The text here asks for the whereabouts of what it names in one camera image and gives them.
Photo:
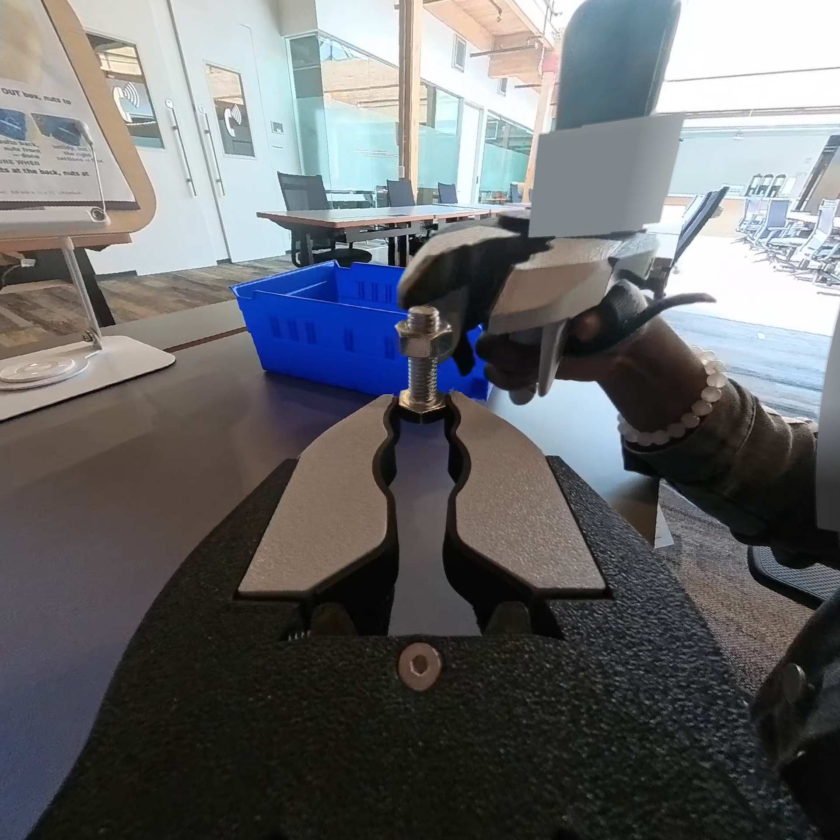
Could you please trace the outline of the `steel hex nut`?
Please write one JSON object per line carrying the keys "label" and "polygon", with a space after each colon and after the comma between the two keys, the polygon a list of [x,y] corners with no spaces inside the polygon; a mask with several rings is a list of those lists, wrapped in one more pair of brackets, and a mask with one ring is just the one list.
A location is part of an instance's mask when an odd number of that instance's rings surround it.
{"label": "steel hex nut", "polygon": [[448,325],[423,331],[407,321],[396,324],[400,354],[410,359],[446,360],[455,349],[453,333]]}

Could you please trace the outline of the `printed instruction sheet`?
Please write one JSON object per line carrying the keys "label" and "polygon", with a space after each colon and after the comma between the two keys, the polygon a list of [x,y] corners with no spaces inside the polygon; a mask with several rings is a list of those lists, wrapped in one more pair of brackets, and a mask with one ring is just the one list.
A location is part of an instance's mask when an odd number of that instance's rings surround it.
{"label": "printed instruction sheet", "polygon": [[42,2],[1,2],[1,207],[138,208]]}

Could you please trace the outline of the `person's right forearm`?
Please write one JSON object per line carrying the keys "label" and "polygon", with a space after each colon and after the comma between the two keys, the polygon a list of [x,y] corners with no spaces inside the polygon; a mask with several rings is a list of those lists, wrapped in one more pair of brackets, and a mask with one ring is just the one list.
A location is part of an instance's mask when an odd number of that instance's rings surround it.
{"label": "person's right forearm", "polygon": [[780,415],[736,382],[711,414],[663,447],[623,442],[624,465],[667,481],[748,545],[829,559],[838,537],[816,526],[818,424]]}

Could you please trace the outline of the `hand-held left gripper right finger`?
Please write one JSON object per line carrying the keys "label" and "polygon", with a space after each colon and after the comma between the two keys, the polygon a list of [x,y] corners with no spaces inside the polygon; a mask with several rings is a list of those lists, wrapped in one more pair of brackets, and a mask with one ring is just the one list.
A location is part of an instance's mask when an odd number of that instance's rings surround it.
{"label": "hand-held left gripper right finger", "polygon": [[461,392],[447,396],[448,583],[484,634],[562,634],[551,603],[608,587],[542,450]]}

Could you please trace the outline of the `blue plastic bin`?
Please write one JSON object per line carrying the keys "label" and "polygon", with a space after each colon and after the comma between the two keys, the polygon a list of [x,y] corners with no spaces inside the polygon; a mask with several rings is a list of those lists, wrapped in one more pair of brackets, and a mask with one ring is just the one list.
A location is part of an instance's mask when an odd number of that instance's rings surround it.
{"label": "blue plastic bin", "polygon": [[403,269],[314,266],[231,287],[265,371],[381,396],[408,386],[396,324]]}

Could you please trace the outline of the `person's right hand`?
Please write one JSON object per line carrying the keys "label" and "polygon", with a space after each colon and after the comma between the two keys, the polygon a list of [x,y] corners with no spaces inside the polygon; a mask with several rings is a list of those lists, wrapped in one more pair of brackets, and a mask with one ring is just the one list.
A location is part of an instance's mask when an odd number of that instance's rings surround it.
{"label": "person's right hand", "polygon": [[[539,378],[537,345],[483,333],[476,353],[486,363],[488,381],[504,391],[526,388]],[[708,375],[689,345],[657,317],[607,352],[564,355],[556,378],[595,382],[631,427],[652,433],[688,413]]]}

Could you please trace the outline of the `person's dark denim jacket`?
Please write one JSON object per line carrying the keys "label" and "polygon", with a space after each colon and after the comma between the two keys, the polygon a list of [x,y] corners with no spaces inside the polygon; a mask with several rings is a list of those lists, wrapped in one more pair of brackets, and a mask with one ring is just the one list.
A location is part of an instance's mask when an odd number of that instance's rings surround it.
{"label": "person's dark denim jacket", "polygon": [[773,768],[823,838],[839,838],[839,592],[811,616],[754,698]]}

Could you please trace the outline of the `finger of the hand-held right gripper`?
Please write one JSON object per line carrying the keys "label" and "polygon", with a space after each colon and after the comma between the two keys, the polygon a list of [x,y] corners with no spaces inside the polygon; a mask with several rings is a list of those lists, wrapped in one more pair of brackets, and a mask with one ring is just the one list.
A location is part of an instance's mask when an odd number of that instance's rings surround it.
{"label": "finger of the hand-held right gripper", "polygon": [[621,245],[551,245],[515,265],[490,310],[487,331],[539,347],[534,385],[510,398],[546,396],[560,365],[572,319],[601,302]]}
{"label": "finger of the hand-held right gripper", "polygon": [[437,309],[453,330],[450,357],[461,376],[476,364],[468,333],[487,325],[512,268],[551,247],[551,238],[529,237],[527,228],[453,225],[421,247],[402,273],[397,306]]}

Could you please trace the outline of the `wooden instruction board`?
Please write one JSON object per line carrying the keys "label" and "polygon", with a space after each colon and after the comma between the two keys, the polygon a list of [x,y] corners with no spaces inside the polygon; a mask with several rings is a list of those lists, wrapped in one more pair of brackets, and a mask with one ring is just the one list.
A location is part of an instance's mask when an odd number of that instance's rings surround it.
{"label": "wooden instruction board", "polygon": [[2,252],[12,254],[55,249],[60,247],[60,240],[65,237],[80,246],[130,243],[131,234],[143,229],[154,217],[156,199],[151,180],[112,98],[99,57],[76,13],[68,2],[38,2],[46,7],[59,32],[102,134],[131,187],[138,208],[108,211],[98,205],[40,206],[4,211],[1,207]]}

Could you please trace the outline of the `steel hex bolt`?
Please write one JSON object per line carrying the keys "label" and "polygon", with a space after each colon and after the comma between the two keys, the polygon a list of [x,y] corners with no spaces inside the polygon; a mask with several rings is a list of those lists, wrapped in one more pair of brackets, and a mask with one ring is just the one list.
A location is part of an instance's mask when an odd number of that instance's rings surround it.
{"label": "steel hex bolt", "polygon": [[[433,306],[409,308],[404,321],[410,327],[423,331],[431,331],[445,324],[452,330],[451,325]],[[402,416],[415,424],[432,423],[443,415],[446,408],[446,397],[438,390],[438,365],[446,360],[406,359],[407,387],[398,397]]]}

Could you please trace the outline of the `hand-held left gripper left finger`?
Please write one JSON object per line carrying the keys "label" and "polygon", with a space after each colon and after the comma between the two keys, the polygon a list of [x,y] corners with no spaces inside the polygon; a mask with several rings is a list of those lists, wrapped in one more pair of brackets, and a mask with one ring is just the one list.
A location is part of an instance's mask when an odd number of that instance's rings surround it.
{"label": "hand-held left gripper left finger", "polygon": [[249,601],[338,603],[360,635],[386,635],[398,575],[397,400],[382,395],[300,455],[239,583]]}

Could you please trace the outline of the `wooden desk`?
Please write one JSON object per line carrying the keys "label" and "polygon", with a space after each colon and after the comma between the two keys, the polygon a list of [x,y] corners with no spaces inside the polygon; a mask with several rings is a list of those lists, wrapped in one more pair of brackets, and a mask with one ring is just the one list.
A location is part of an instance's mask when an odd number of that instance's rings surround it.
{"label": "wooden desk", "polygon": [[313,264],[313,240],[330,236],[344,238],[348,244],[386,239],[389,243],[388,264],[405,267],[410,237],[429,230],[442,230],[456,222],[493,217],[524,207],[521,203],[431,204],[320,211],[284,210],[258,212],[256,216],[293,233],[292,251],[298,255],[299,267]]}

